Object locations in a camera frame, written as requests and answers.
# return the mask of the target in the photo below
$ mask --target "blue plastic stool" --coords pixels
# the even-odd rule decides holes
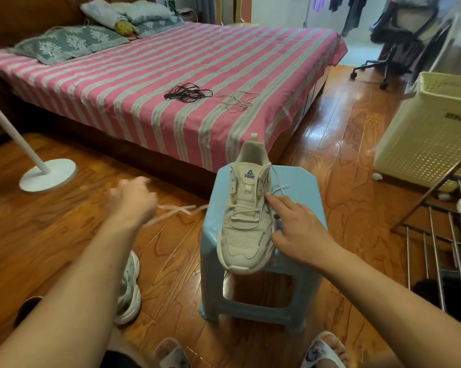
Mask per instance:
[[[275,166],[282,185],[288,185],[285,193],[294,201],[308,206],[327,228],[317,179],[306,170],[290,166]],[[278,188],[275,174],[272,175],[273,189]],[[235,302],[223,296],[224,268],[217,258],[217,238],[227,205],[230,166],[219,170],[203,223],[200,240],[202,303],[200,315],[203,319],[217,321],[220,314],[243,319],[285,325],[289,332],[300,333],[306,320],[308,303],[315,296],[322,276],[311,268],[289,260],[275,250],[264,271],[288,274],[295,278],[295,291],[290,304],[285,308],[271,308]]]

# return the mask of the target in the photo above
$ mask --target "yellow object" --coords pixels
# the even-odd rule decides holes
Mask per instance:
[[[215,18],[215,24],[219,24],[223,26],[224,24],[222,23],[222,0],[215,0],[215,5],[217,8],[217,17]],[[242,9],[242,0],[236,0],[234,23],[229,24],[229,26],[259,27],[259,24],[256,24],[256,23],[246,23],[242,19],[241,9]]]
[[[120,20],[115,24],[115,31],[122,36],[135,34],[135,26],[127,20]]]
[[[374,170],[432,187],[461,159],[461,76],[423,72],[415,89],[382,136]],[[449,181],[440,190],[456,186]]]

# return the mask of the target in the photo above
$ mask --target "wooden headboard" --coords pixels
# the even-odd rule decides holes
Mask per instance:
[[[0,47],[13,46],[54,26],[83,24],[79,6],[88,1],[91,0],[0,0]]]

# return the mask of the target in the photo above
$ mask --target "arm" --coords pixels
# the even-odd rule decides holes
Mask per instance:
[[[303,204],[267,200],[283,222],[272,240],[331,281],[374,326],[407,368],[461,368],[461,323],[340,247]]]
[[[0,346],[0,368],[98,367],[108,345],[121,279],[141,225],[155,215],[148,179],[111,189],[109,215],[79,259]]]

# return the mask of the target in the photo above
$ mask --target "gray patterned pillow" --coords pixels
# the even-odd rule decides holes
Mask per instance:
[[[184,25],[185,21],[181,17],[171,17],[169,19],[153,20],[139,24],[137,26],[138,37],[143,39],[155,35],[156,33],[166,31],[170,28]]]
[[[42,36],[26,39],[12,53],[35,58],[43,64],[65,62],[130,42],[102,26],[59,27]]]

